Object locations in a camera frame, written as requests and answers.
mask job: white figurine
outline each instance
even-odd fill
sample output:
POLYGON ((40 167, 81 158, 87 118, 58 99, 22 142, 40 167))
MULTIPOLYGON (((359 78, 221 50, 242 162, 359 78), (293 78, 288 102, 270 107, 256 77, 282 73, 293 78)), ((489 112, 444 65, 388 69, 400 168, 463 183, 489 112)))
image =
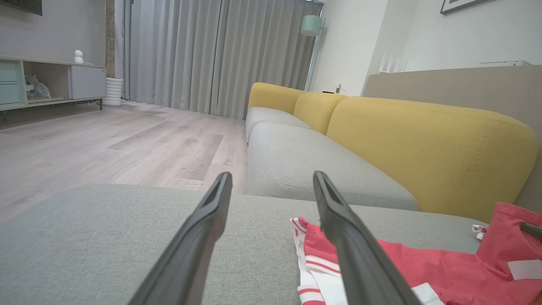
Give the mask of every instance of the white figurine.
POLYGON ((75 50, 75 58, 73 59, 75 62, 83 63, 83 52, 80 50, 75 50))

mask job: gray curtain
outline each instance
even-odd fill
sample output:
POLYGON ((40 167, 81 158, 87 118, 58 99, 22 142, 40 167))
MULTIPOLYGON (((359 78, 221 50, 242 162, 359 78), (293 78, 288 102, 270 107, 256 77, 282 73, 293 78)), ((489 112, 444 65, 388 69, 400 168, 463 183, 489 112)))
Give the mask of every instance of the gray curtain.
POLYGON ((209 113, 221 1, 135 0, 130 99, 209 113))
POLYGON ((125 96, 242 119, 257 81, 303 90, 314 38, 299 33, 301 19, 321 10, 306 0, 135 0, 125 96))
POLYGON ((321 3, 306 0, 224 1, 211 113, 243 119, 253 83, 303 90, 314 38, 300 34, 305 15, 320 15, 321 3))

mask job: mint green lamp shade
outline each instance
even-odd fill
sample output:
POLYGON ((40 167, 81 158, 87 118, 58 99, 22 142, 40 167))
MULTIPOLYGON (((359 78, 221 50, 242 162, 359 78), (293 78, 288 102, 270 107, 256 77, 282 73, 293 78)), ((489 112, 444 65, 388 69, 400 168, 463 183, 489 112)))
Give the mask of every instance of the mint green lamp shade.
POLYGON ((307 15, 301 21, 301 33, 306 36, 316 37, 322 33, 322 18, 316 15, 307 15))

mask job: gray cabinet door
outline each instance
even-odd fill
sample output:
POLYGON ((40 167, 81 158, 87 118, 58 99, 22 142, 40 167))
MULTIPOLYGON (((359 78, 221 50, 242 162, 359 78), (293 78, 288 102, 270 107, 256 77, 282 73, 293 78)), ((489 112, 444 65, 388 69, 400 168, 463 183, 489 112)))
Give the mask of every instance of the gray cabinet door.
POLYGON ((71 66, 71 98, 103 98, 105 93, 105 69, 71 66))

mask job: tv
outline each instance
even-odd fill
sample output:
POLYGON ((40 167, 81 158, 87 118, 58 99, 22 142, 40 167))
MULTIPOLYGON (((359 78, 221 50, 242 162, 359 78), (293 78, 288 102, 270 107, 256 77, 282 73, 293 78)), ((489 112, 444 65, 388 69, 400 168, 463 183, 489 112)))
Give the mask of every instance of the tv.
POLYGON ((0 4, 43 16, 41 12, 41 0, 0 0, 0 4))

